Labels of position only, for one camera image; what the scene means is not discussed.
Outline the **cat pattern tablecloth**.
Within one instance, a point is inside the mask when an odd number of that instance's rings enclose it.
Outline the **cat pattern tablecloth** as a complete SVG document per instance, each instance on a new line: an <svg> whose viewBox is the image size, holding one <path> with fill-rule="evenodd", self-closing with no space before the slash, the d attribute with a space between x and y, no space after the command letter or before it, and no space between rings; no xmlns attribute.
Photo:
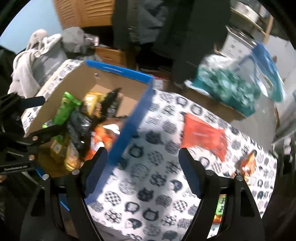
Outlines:
<svg viewBox="0 0 296 241"><path fill-rule="evenodd" d="M22 117L26 134L58 111L62 95L124 92L127 120L87 178L93 225L132 240L264 240L262 217L277 160L196 102L160 90L149 75L95 61L66 60Z"/></svg>

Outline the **brown cardboard box floor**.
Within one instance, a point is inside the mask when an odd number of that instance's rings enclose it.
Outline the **brown cardboard box floor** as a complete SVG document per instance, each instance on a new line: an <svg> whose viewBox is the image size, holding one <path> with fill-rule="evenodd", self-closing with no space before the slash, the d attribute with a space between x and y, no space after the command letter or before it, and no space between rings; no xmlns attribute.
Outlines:
<svg viewBox="0 0 296 241"><path fill-rule="evenodd" d="M232 121L241 121L246 118L235 109L213 99L210 94L203 89L192 87L192 83L189 80L184 82L182 95L214 113L228 123Z"/></svg>

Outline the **orange green wangwang bag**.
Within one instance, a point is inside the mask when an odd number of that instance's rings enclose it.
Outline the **orange green wangwang bag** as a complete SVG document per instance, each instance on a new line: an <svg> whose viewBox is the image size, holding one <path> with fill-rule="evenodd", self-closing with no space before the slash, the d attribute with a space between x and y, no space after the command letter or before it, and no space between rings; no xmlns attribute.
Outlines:
<svg viewBox="0 0 296 241"><path fill-rule="evenodd" d="M223 216L224 206L225 206L226 194L220 194L218 199L217 208L215 211L215 216L213 219L214 224L220 224Z"/></svg>

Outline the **wooden louvered door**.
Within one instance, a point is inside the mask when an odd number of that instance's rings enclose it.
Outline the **wooden louvered door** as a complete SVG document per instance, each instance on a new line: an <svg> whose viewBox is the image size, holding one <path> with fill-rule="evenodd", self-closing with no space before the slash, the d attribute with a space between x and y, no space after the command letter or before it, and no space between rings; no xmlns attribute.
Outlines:
<svg viewBox="0 0 296 241"><path fill-rule="evenodd" d="M54 0L53 3L63 29L111 25L113 0Z"/></svg>

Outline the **long yellow biscuit pack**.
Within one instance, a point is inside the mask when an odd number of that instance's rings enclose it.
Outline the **long yellow biscuit pack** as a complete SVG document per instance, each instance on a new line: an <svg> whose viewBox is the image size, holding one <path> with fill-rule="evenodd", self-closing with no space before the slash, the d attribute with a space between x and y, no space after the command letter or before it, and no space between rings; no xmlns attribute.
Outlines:
<svg viewBox="0 0 296 241"><path fill-rule="evenodd" d="M82 112L89 117L100 117L101 102L104 100L104 94L90 91L83 99Z"/></svg>

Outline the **black snack bag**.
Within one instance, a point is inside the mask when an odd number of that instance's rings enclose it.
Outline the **black snack bag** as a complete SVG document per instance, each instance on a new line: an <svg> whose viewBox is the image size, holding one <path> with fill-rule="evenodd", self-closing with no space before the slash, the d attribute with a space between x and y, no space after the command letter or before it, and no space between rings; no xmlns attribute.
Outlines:
<svg viewBox="0 0 296 241"><path fill-rule="evenodd" d="M85 155L90 147L91 133L96 126L114 117L117 114L118 107L115 105L120 94L121 88L116 88L104 94L104 100L101 102L100 117L89 117L82 112L83 103L76 108L67 121L67 131L70 139L79 154Z"/></svg>

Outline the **blue cardboard box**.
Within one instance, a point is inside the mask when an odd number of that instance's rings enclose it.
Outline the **blue cardboard box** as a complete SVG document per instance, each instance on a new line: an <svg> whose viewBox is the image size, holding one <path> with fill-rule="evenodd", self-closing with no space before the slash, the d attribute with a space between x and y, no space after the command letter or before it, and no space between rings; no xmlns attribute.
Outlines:
<svg viewBox="0 0 296 241"><path fill-rule="evenodd" d="M41 129L52 120L60 107L64 92L82 100L88 92L107 94L120 89L118 97L107 110L107 117L126 116L123 131L115 146L108 152L105 167L96 164L87 183L86 203L91 203L102 192L107 179L137 131L152 102L152 77L130 69L91 60L66 60L37 92L46 100L43 106L27 109L21 120L26 135Z"/></svg>

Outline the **teal cloth in box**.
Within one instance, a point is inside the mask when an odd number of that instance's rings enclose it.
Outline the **teal cloth in box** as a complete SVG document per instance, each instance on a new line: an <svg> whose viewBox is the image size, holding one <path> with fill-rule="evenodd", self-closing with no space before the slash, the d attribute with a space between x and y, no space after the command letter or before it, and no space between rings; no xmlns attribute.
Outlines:
<svg viewBox="0 0 296 241"><path fill-rule="evenodd" d="M221 55L208 55L200 63L191 87L208 93L213 99L235 109L244 116L256 111L261 91L257 84L233 70L236 62Z"/></svg>

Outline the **red snack bag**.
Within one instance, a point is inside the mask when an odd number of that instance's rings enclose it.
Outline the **red snack bag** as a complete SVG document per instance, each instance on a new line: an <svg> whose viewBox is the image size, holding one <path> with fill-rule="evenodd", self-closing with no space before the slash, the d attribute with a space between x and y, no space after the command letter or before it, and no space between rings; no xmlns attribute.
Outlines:
<svg viewBox="0 0 296 241"><path fill-rule="evenodd" d="M197 116L187 113L183 130L182 148L198 146L210 151L221 162L225 162L227 138L225 131L214 128Z"/></svg>

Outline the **dark hanging coats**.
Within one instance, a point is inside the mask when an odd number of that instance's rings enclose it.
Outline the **dark hanging coats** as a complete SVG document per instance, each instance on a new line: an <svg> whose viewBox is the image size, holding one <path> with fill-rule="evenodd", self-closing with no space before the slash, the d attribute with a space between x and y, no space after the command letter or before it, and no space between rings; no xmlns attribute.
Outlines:
<svg viewBox="0 0 296 241"><path fill-rule="evenodd" d="M163 69L182 85L227 36L230 1L115 1L114 46L139 68Z"/></svg>

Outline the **wooden shelf rack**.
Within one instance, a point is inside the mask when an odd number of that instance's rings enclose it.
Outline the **wooden shelf rack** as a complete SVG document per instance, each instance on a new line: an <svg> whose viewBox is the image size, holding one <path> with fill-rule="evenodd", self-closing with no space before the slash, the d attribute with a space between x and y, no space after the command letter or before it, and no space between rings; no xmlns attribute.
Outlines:
<svg viewBox="0 0 296 241"><path fill-rule="evenodd" d="M262 43L267 44L271 36L274 17L259 1L230 1L230 10L241 17L262 35Z"/></svg>

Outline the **large orange chips bag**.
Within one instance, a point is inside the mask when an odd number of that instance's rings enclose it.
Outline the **large orange chips bag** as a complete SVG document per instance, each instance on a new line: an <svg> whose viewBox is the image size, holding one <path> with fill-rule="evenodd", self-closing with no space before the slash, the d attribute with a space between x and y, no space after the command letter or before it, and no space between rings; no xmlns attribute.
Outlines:
<svg viewBox="0 0 296 241"><path fill-rule="evenodd" d="M104 147L111 150L113 143L120 135L120 128L116 123L100 123L91 133L90 147L87 151L84 161L91 160L99 148Z"/></svg>

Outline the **green pea snack bag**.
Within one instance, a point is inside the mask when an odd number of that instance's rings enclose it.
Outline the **green pea snack bag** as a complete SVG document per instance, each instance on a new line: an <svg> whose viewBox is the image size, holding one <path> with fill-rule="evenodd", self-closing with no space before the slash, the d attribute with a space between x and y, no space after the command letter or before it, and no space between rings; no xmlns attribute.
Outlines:
<svg viewBox="0 0 296 241"><path fill-rule="evenodd" d="M51 136L48 138L49 141L57 140L60 144L63 144L65 136L67 136L67 121L71 113L81 106L82 101L76 99L69 92L64 92L61 99L60 106L53 119L46 121L42 128L50 128L51 126L59 125L61 128L58 129L58 134L56 136Z"/></svg>

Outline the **small orange snack packet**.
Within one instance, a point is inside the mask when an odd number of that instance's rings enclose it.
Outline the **small orange snack packet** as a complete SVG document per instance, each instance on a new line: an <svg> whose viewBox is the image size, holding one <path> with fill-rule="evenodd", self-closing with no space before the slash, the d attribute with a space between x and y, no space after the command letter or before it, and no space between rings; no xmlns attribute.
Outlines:
<svg viewBox="0 0 296 241"><path fill-rule="evenodd" d="M232 177L240 175L248 182L249 178L256 170L256 157L257 151L252 150L249 154L245 154L236 164Z"/></svg>

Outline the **grey white clothes pile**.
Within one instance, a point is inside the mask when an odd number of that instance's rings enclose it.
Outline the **grey white clothes pile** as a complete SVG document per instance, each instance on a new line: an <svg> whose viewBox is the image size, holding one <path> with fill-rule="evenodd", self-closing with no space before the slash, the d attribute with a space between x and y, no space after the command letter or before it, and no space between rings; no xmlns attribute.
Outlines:
<svg viewBox="0 0 296 241"><path fill-rule="evenodd" d="M26 49L14 58L8 93L16 92L26 98L35 96L68 59L101 62L95 53L98 46L99 37L79 27L70 27L51 36L44 29L36 30Z"/></svg>

